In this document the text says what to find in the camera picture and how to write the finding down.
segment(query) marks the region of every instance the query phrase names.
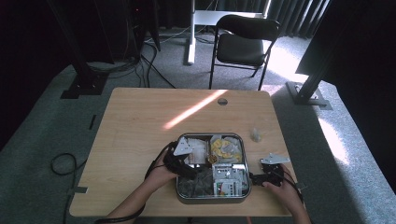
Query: table top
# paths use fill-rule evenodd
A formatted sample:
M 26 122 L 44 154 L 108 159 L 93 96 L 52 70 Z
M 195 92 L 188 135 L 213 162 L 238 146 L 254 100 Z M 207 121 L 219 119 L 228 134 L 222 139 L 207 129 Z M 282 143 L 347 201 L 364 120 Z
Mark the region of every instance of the table top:
M 220 105 L 225 99 L 226 105 Z M 251 131 L 262 132 L 254 142 Z M 183 133 L 236 133 L 243 139 L 247 166 L 262 174 L 260 159 L 270 152 L 288 157 L 276 112 L 265 91 L 116 88 L 92 145 L 70 206 L 75 217 L 105 216 L 140 183 L 160 151 Z M 291 162 L 286 163 L 295 178 Z M 184 204 L 176 181 L 148 199 L 146 217 L 278 217 L 290 213 L 260 186 L 242 203 Z

